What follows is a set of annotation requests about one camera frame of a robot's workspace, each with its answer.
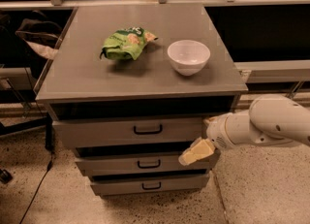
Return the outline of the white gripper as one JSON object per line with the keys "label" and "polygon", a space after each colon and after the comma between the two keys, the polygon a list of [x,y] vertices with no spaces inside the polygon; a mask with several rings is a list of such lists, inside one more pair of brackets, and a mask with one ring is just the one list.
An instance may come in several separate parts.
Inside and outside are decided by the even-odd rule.
{"label": "white gripper", "polygon": [[231,115],[229,112],[205,118],[202,122],[206,126],[208,139],[195,139],[190,147],[179,156],[179,163],[183,166],[188,166],[198,160],[211,156],[215,151],[215,146],[221,150],[235,148],[226,132],[226,122]]}

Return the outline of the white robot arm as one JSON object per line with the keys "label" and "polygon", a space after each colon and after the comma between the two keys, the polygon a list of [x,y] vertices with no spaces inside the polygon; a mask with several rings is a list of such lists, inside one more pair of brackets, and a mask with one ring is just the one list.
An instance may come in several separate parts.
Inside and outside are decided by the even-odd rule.
{"label": "white robot arm", "polygon": [[195,139],[179,156],[183,166],[213,155],[215,149],[234,149],[241,145],[310,145],[310,111],[282,95],[262,95],[246,111],[228,112],[203,122],[206,138]]}

